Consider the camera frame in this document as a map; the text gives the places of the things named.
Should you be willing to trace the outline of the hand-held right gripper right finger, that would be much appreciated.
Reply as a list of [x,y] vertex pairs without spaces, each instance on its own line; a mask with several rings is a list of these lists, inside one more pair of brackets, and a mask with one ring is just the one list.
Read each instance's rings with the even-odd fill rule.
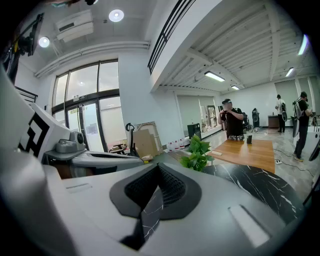
[[285,222],[267,205],[223,178],[195,171],[185,175],[201,187],[194,210],[182,219],[161,220],[157,188],[142,211],[145,242],[140,256],[275,256]]

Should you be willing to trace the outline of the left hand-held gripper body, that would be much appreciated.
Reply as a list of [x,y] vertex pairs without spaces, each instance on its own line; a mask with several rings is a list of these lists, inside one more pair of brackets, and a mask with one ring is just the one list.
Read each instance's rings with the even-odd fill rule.
[[42,164],[50,129],[0,65],[0,239],[17,256],[84,256],[77,211],[57,170]]

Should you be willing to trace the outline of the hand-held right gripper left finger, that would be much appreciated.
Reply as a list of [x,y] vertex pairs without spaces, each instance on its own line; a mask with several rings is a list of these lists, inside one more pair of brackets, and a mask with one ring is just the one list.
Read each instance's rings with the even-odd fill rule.
[[54,256],[161,256],[161,240],[147,239],[138,217],[124,216],[110,194],[124,194],[112,187],[126,178],[137,179],[152,171],[154,164],[109,174],[61,179],[49,168],[49,192],[53,209],[60,218],[65,238],[51,237]]

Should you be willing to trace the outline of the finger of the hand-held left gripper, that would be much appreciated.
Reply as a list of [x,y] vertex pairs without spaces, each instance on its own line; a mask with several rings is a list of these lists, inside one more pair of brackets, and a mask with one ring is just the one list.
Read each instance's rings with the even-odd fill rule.
[[70,160],[72,176],[94,176],[143,166],[139,157],[115,153],[82,153]]
[[99,160],[140,160],[139,157],[125,155],[125,154],[117,154],[117,153],[109,153],[109,152],[98,152],[98,151],[86,151],[86,155],[93,158],[98,158]]

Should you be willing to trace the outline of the green potted plant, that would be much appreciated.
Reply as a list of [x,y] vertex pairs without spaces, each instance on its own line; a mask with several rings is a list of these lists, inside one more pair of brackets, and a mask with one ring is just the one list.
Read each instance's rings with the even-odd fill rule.
[[210,151],[210,143],[202,141],[196,134],[190,139],[190,144],[187,152],[189,156],[182,156],[180,158],[180,164],[188,169],[192,169],[197,172],[202,172],[208,165],[208,162],[212,162],[214,158],[211,155],[207,155]]

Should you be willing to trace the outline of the black mesh office chair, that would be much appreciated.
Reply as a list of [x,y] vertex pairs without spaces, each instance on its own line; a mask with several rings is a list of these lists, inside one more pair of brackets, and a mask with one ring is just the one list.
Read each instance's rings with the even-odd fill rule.
[[125,130],[129,132],[129,155],[133,157],[140,158],[137,150],[136,144],[134,143],[134,130],[135,127],[129,122],[125,125]]

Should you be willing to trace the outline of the brown cardboard sheet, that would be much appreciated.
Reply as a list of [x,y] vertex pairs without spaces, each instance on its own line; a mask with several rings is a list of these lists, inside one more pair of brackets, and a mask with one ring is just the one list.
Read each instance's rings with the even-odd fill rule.
[[155,137],[148,129],[133,132],[133,142],[140,158],[158,155]]

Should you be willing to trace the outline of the wooden table with white legs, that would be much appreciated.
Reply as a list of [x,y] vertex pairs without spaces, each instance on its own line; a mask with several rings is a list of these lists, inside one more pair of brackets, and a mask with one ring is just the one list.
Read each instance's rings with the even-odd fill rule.
[[275,154],[270,140],[245,141],[226,140],[208,155],[215,159],[237,165],[247,165],[275,173]]

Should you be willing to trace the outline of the row of water jugs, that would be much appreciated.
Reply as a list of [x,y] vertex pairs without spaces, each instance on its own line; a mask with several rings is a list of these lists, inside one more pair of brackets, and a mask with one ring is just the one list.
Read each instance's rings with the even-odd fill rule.
[[176,152],[179,150],[184,150],[190,144],[189,139],[181,138],[167,144],[167,149],[169,152]]

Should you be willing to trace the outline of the glass window front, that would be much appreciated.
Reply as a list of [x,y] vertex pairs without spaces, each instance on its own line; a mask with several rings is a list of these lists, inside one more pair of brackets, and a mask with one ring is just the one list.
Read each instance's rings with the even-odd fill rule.
[[[87,95],[83,101],[73,98]],[[90,151],[123,153],[128,140],[122,114],[118,61],[98,61],[55,79],[52,115],[72,132],[81,132]]]

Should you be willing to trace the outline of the white ceiling pipes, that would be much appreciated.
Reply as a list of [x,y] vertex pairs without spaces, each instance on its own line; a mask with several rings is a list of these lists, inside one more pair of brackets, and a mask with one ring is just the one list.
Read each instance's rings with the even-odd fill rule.
[[82,57],[125,50],[148,50],[149,47],[149,41],[115,41],[83,47],[65,55],[62,55],[57,59],[49,62],[40,70],[35,72],[34,76],[36,78],[41,78],[42,76],[49,74],[51,71],[55,71],[59,67],[67,65],[68,63],[71,63],[72,61],[75,61]]

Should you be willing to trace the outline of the white ceiling air conditioner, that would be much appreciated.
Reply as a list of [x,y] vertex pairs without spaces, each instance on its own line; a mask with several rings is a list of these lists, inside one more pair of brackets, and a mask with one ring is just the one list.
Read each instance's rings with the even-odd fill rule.
[[74,13],[58,21],[55,26],[58,30],[57,39],[65,43],[92,34],[94,32],[92,12],[87,9]]

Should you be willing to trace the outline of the black balcony railing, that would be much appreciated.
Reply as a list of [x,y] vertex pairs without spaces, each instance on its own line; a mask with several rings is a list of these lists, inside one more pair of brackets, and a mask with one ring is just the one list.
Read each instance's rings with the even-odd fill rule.
[[160,31],[160,34],[154,44],[152,49],[147,67],[149,69],[150,75],[153,73],[153,70],[158,62],[158,59],[166,46],[168,40],[176,29],[177,25],[194,4],[196,0],[178,0],[172,11],[170,12],[166,22],[163,25],[163,28]]

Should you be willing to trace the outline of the wooden canvas frame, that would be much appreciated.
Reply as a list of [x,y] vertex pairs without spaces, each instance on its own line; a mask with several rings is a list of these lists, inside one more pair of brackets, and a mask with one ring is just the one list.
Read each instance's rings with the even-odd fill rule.
[[158,150],[158,155],[163,153],[163,147],[162,147],[162,143],[160,140],[160,135],[159,135],[156,123],[154,121],[150,121],[150,122],[136,124],[135,132],[140,130],[149,130],[149,133],[154,136],[156,148]]

